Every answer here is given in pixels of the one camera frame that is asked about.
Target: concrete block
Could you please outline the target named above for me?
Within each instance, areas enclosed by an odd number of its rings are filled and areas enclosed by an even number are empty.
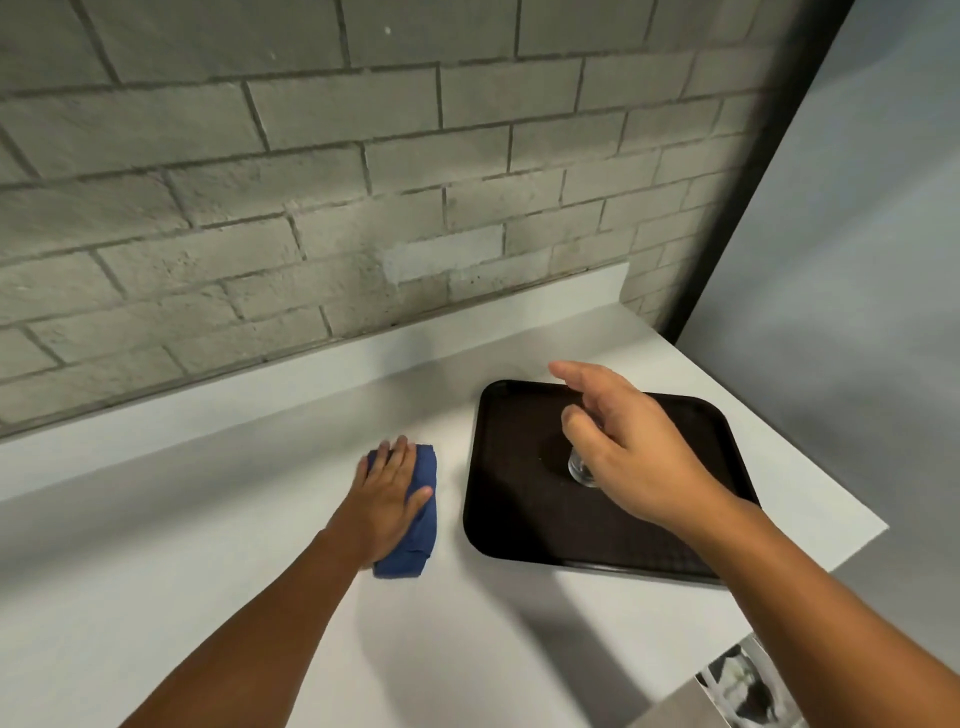
[[[506,254],[517,255],[597,232],[603,202],[564,207],[507,223]]]
[[[622,112],[514,124],[510,169],[515,172],[612,157],[622,129]]]
[[[446,222],[464,230],[556,207],[563,183],[564,170],[554,169],[453,184],[446,190]]]
[[[690,189],[686,193],[683,209],[693,209],[704,205],[714,205],[723,202],[730,194],[732,185],[736,182],[738,172],[717,172],[713,175],[698,177],[690,181]]]
[[[388,328],[409,321],[448,301],[446,276],[411,280],[375,295],[343,298],[324,306],[326,319],[338,337]]]
[[[119,301],[120,294],[86,253],[0,268],[0,325]]]
[[[355,253],[434,237],[445,232],[439,189],[327,207],[294,218],[309,258]]]
[[[703,139],[713,129],[718,110],[720,102],[707,99],[631,111],[620,152],[636,152]]]
[[[441,68],[444,127],[573,111],[579,78],[576,59]]]
[[[507,171],[506,128],[397,139],[367,146],[374,192],[398,192]]]
[[[692,53],[587,59],[580,109],[638,106],[680,98]]]
[[[649,273],[656,270],[660,265],[660,257],[663,255],[663,246],[648,248],[645,251],[637,251],[630,254],[627,258],[630,261],[630,268],[627,270],[627,278],[639,276],[641,273]]]
[[[450,299],[464,301],[546,278],[549,250],[514,255],[450,273]]]
[[[249,362],[329,338],[317,306],[290,311],[267,321],[221,328],[205,336],[176,341],[170,351],[191,374]]]
[[[600,230],[628,228],[645,220],[679,212],[688,185],[688,182],[676,182],[610,198],[603,210]]]
[[[523,0],[521,56],[639,48],[653,0]]]
[[[671,240],[696,235],[709,211],[709,207],[700,207],[640,223],[636,228],[634,251],[647,250]]]
[[[198,225],[365,197],[360,150],[260,157],[170,173],[187,214]]]
[[[151,175],[0,192],[0,259],[186,228]]]
[[[154,387],[183,376],[163,349],[127,352],[0,386],[0,419],[23,423]]]
[[[630,251],[634,231],[601,232],[554,246],[550,256],[550,275],[568,273],[581,268],[607,263]]]
[[[109,83],[69,3],[5,2],[0,15],[0,92]]]
[[[0,331],[0,379],[51,369],[57,362],[43,352],[23,331]]]
[[[747,37],[760,0],[670,0],[658,3],[649,48],[674,51]]]
[[[430,69],[250,84],[272,149],[438,129]]]
[[[685,96],[752,91],[770,85],[777,48],[725,48],[701,51]]]
[[[660,265],[673,265],[681,260],[689,260],[700,252],[703,240],[699,237],[682,237],[663,246]]]
[[[751,136],[721,136],[684,147],[664,149],[657,184],[700,177],[743,166],[753,144]]]
[[[0,104],[0,124],[43,177],[262,149],[235,84],[15,99]]]
[[[125,82],[339,68],[332,0],[84,0]]]
[[[744,133],[761,129],[767,122],[769,103],[769,95],[763,93],[749,93],[724,99],[713,133]]]
[[[65,361],[197,336],[236,321],[224,292],[211,286],[196,293],[168,296],[52,319],[30,328]]]
[[[653,184],[660,152],[578,164],[566,170],[564,205],[596,200]]]
[[[356,253],[229,280],[225,286],[241,314],[258,318],[342,296],[374,292],[386,286],[386,281],[372,255]]]
[[[344,0],[350,63],[394,65],[506,58],[516,0]]]
[[[125,243],[102,249],[100,256],[135,296],[300,262],[297,241],[283,218]]]
[[[503,226],[403,243],[379,253],[383,273],[390,283],[436,276],[446,271],[469,268],[503,255]]]

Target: forearm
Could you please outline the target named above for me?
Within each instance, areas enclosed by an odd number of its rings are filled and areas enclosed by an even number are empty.
[[[720,575],[813,728],[955,725],[960,678],[753,505],[721,497],[681,535]]]
[[[123,728],[279,728],[361,557],[321,532],[177,667]]]

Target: brown serving tray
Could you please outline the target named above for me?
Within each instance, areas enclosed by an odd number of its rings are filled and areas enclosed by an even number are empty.
[[[720,410],[694,397],[651,397],[717,480],[759,504]],[[719,583],[676,536],[570,477],[560,413],[572,403],[580,395],[561,384],[502,379],[484,389],[464,503],[470,543],[497,559]]]

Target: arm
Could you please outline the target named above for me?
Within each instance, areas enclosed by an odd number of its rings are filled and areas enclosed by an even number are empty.
[[[430,499],[406,502],[417,449],[381,443],[310,546],[174,669],[122,728],[281,728],[327,623],[361,569],[386,556]]]
[[[730,588],[813,728],[947,728],[960,677],[881,619],[707,472],[662,408],[608,369],[554,362],[584,393],[564,433],[601,488],[687,541]]]

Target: folded towel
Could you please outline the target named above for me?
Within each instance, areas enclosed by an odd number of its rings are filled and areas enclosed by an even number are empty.
[[[375,457],[376,450],[371,450],[367,456],[368,467],[372,467]],[[376,578],[403,579],[420,576],[437,541],[437,454],[433,451],[433,446],[417,445],[417,463],[414,465],[410,487],[407,488],[407,497],[424,485],[433,488],[433,495],[417,513],[396,548],[373,564],[373,576]]]

